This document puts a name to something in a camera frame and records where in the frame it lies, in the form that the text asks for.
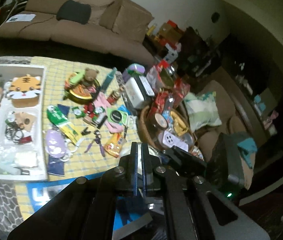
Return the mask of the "green candy packet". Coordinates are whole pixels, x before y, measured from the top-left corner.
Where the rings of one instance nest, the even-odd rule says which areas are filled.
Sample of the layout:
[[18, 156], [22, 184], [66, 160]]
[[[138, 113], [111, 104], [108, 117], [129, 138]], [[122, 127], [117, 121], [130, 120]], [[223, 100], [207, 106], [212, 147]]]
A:
[[84, 113], [84, 111], [82, 111], [79, 107], [72, 107], [71, 110], [77, 119], [84, 118], [86, 116], [86, 113]]

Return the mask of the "clear toothbrush case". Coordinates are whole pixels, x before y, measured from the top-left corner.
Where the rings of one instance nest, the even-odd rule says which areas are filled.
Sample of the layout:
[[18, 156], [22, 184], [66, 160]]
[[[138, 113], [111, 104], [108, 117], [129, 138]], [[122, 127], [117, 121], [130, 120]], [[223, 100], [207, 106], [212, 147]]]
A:
[[0, 165], [0, 174], [14, 175], [14, 176], [17, 176], [17, 175], [28, 176], [30, 175], [30, 171], [19, 168], [19, 167]]

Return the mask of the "yellow soap packet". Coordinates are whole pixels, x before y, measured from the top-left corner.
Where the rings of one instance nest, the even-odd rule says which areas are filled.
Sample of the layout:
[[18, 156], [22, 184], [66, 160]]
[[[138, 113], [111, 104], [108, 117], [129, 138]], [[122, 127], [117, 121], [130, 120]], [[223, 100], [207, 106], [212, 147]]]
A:
[[127, 140], [121, 133], [114, 133], [112, 137], [104, 144], [103, 148], [109, 155], [118, 158], [122, 147], [126, 144]]

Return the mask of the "white power adapter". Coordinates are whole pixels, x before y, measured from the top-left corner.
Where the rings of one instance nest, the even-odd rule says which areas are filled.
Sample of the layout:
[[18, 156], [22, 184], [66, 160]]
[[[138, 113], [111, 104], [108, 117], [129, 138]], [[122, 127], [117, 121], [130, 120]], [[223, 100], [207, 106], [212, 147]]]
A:
[[162, 145], [172, 148], [173, 146], [176, 146], [184, 151], [188, 152], [189, 146], [186, 142], [182, 141], [178, 137], [174, 136], [168, 131], [163, 132], [163, 138], [161, 139]]

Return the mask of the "wicker basket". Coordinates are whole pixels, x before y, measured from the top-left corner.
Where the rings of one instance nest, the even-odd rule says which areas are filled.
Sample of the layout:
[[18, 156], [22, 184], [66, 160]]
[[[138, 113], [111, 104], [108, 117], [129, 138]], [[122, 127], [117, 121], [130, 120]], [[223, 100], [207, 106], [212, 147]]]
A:
[[178, 146], [192, 153], [196, 139], [187, 121], [174, 109], [169, 111], [167, 118], [153, 112], [149, 105], [144, 107], [137, 122], [141, 142], [160, 151]]

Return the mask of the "purple eyelash curler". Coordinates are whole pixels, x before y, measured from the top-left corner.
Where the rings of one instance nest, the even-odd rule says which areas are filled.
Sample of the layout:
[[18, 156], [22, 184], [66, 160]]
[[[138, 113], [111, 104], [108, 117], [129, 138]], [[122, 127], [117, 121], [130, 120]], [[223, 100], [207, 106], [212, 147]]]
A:
[[98, 146], [99, 146], [99, 149], [100, 149], [100, 154], [105, 157], [106, 154], [105, 154], [105, 149], [103, 148], [102, 146], [102, 143], [101, 143], [101, 133], [100, 131], [97, 129], [94, 131], [94, 135], [95, 135], [95, 138], [88, 144], [86, 150], [84, 151], [84, 153], [87, 153], [90, 148], [92, 147], [92, 145], [94, 143], [96, 143]]

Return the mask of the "wooden lid jar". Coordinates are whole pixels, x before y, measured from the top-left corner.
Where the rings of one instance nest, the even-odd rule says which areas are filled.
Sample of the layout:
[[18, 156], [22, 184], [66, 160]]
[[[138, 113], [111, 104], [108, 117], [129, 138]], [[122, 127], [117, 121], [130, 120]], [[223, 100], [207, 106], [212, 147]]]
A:
[[168, 127], [165, 117], [163, 117], [160, 113], [154, 114], [152, 122], [157, 129], [166, 130]]

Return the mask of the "green card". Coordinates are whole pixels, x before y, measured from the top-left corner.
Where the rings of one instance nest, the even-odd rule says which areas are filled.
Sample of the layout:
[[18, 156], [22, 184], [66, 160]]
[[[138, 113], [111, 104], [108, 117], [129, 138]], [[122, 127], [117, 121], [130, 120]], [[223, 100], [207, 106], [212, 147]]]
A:
[[107, 120], [110, 123], [126, 126], [128, 113], [115, 108], [107, 108]]

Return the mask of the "Nivea men tin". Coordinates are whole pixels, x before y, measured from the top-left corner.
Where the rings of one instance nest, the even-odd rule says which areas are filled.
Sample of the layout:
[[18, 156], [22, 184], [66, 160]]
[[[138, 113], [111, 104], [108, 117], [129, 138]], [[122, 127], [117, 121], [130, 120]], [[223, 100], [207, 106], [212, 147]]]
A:
[[116, 109], [110, 111], [109, 117], [111, 119], [111, 122], [115, 122], [117, 124], [122, 120], [122, 114]]

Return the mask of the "floral pillow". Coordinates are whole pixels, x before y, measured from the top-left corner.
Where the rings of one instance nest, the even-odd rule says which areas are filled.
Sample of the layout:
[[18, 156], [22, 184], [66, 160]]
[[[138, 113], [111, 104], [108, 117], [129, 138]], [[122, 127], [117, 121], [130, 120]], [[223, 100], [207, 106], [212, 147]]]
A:
[[216, 92], [207, 92], [201, 95], [189, 92], [183, 102], [187, 110], [192, 132], [205, 126], [215, 127], [222, 125], [216, 105]]

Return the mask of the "black mascara tube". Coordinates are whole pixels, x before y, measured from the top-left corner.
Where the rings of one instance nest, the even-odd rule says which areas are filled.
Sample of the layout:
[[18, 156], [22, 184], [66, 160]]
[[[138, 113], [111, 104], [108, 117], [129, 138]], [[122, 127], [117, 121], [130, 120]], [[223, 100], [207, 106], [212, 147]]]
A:
[[107, 114], [103, 114], [103, 115], [99, 116], [95, 121], [96, 128], [100, 129], [101, 126], [105, 123], [106, 120], [107, 120]]

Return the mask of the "blue packet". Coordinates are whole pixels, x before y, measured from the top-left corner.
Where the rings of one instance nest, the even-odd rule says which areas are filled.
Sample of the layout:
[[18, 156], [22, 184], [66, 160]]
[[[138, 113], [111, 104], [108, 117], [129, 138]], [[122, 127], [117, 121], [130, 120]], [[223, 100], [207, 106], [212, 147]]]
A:
[[122, 112], [125, 112], [125, 113], [127, 113], [128, 115], [131, 115], [131, 112], [126, 108], [125, 105], [119, 106], [119, 107], [118, 107], [118, 110], [119, 110], [119, 111], [122, 111]]

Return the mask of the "navy blue sachet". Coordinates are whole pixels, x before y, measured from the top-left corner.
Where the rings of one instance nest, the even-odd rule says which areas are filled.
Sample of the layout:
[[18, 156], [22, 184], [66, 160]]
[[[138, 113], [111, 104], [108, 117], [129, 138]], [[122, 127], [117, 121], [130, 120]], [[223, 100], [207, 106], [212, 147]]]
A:
[[64, 162], [60, 158], [48, 156], [47, 172], [54, 176], [64, 176]]

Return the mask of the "red jar with glass top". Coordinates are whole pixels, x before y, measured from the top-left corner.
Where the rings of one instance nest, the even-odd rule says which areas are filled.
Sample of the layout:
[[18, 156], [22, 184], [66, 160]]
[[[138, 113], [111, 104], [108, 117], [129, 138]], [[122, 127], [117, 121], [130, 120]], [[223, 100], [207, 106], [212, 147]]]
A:
[[120, 98], [120, 92], [118, 90], [114, 90], [107, 98], [107, 101], [109, 102], [110, 105], [116, 104], [116, 102]]

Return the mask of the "pink sock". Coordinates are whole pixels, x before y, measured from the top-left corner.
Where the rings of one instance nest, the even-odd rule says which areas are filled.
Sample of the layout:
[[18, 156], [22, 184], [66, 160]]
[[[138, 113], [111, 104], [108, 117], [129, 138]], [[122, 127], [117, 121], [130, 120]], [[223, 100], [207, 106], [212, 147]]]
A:
[[95, 108], [102, 107], [105, 110], [107, 116], [105, 125], [111, 134], [122, 133], [124, 131], [124, 126], [108, 120], [107, 110], [111, 109], [112, 105], [107, 101], [106, 96], [103, 92], [99, 92], [93, 103]]

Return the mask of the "white tissue box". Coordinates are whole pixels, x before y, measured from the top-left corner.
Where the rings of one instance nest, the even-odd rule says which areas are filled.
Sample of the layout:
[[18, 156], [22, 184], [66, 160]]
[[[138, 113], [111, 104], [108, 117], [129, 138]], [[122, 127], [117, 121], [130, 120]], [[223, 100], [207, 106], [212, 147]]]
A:
[[134, 77], [131, 77], [125, 84], [127, 96], [134, 109], [142, 110], [145, 107], [145, 99], [142, 90]]

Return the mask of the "remote control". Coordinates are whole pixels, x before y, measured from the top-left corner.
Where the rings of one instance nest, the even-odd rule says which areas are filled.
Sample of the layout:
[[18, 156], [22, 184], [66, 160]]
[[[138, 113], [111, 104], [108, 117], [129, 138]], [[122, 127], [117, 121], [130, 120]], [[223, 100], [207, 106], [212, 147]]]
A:
[[150, 96], [150, 97], [155, 96], [155, 93], [154, 93], [152, 87], [150, 86], [150, 84], [149, 84], [147, 78], [144, 77], [144, 76], [140, 76], [139, 79], [140, 79], [140, 81], [141, 81], [141, 84], [142, 84], [143, 87], [144, 87], [144, 90], [145, 90], [145, 92], [146, 92], [146, 95], [147, 95], [147, 96]]

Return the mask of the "blue printed box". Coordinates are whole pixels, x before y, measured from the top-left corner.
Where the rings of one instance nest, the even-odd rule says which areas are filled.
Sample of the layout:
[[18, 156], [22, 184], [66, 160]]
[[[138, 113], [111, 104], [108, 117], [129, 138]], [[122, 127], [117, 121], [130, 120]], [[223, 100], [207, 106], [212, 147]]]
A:
[[124, 238], [154, 220], [143, 202], [136, 197], [113, 197], [102, 194], [97, 214], [89, 218], [96, 197], [97, 173], [77, 179], [29, 183], [27, 190], [34, 214], [26, 222], [33, 233], [43, 233], [50, 239], [66, 239], [71, 233], [101, 236], [108, 229], [113, 238]]

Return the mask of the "green Darlie toothpaste box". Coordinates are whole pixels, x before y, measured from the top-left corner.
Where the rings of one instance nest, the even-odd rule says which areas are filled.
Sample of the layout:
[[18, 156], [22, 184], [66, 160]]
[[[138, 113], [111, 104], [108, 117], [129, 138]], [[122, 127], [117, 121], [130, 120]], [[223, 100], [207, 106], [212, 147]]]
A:
[[77, 147], [84, 140], [80, 130], [68, 120], [68, 118], [59, 110], [57, 106], [49, 105], [46, 110], [48, 120]]

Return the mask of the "instant noodle bowl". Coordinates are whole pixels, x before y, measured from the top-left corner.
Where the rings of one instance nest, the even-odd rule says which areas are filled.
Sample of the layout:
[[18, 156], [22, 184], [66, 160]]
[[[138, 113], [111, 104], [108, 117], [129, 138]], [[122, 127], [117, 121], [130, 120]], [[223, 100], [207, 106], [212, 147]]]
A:
[[86, 105], [95, 100], [100, 91], [100, 83], [97, 77], [92, 86], [86, 87], [82, 84], [83, 79], [76, 86], [71, 86], [68, 81], [69, 76], [64, 82], [63, 100], [69, 99], [81, 105]]

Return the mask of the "teal spray bottle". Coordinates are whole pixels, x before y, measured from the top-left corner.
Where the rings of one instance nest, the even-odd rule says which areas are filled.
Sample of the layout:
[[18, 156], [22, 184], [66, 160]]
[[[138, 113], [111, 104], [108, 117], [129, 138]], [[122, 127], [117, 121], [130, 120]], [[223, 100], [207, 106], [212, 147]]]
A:
[[105, 93], [108, 89], [110, 83], [113, 81], [115, 74], [116, 74], [117, 68], [114, 67], [110, 73], [107, 74], [106, 78], [104, 79], [101, 87], [100, 92]]

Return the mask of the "brown bear figurine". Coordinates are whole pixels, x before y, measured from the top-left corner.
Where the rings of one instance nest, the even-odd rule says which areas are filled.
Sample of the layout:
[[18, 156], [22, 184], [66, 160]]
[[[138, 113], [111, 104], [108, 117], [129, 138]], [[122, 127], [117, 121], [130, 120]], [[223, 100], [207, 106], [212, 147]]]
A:
[[86, 68], [82, 84], [86, 87], [92, 86], [98, 74], [98, 70]]

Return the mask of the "green lid snack box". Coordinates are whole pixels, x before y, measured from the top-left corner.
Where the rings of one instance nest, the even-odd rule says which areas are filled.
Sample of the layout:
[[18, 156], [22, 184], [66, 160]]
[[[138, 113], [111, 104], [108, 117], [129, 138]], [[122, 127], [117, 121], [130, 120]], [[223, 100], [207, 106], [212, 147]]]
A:
[[81, 70], [71, 74], [68, 79], [69, 84], [71, 86], [76, 86], [84, 78], [85, 72], [85, 70]]

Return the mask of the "tiger face box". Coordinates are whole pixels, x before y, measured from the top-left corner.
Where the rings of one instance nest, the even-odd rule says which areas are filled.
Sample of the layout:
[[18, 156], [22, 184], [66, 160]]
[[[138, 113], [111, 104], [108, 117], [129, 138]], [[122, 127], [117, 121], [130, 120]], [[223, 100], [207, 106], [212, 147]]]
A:
[[11, 100], [13, 107], [26, 108], [37, 106], [42, 93], [41, 79], [41, 76], [32, 76], [30, 74], [14, 77], [7, 93], [7, 97]]

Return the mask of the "white storage tray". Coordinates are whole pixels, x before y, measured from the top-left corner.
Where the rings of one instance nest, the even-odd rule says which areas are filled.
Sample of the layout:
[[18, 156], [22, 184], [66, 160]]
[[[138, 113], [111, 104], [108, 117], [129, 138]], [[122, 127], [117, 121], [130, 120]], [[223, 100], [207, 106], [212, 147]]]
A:
[[[41, 95], [35, 107], [15, 108], [7, 97], [14, 77], [41, 76]], [[5, 181], [41, 181], [48, 178], [42, 136], [45, 66], [0, 64], [0, 84], [4, 94], [0, 103], [0, 165], [19, 167], [30, 175], [2, 175]]]

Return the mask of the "brown sofa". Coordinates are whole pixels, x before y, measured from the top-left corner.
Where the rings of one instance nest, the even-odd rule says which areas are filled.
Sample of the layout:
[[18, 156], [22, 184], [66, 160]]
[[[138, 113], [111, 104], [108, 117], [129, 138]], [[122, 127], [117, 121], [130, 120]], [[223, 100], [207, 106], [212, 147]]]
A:
[[86, 24], [56, 19], [68, 0], [28, 0], [24, 11], [0, 27], [1, 38], [53, 41], [103, 54], [122, 57], [143, 66], [154, 57], [143, 46], [152, 14], [131, 0], [73, 0], [89, 4]]

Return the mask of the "black cushion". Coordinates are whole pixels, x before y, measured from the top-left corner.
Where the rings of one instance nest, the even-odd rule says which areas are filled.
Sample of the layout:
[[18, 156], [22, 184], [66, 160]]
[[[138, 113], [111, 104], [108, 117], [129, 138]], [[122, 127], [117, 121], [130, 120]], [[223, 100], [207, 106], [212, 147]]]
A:
[[86, 24], [90, 19], [91, 12], [92, 8], [89, 4], [68, 0], [58, 10], [56, 19]]

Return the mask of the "white handled scissors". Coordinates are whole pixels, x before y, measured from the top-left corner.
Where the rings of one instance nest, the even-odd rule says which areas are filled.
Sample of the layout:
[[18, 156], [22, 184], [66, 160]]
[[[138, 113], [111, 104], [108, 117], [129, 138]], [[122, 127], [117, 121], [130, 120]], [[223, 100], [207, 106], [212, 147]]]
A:
[[126, 138], [127, 131], [130, 127], [135, 125], [135, 116], [129, 115], [126, 119], [125, 128], [124, 128], [124, 138]]

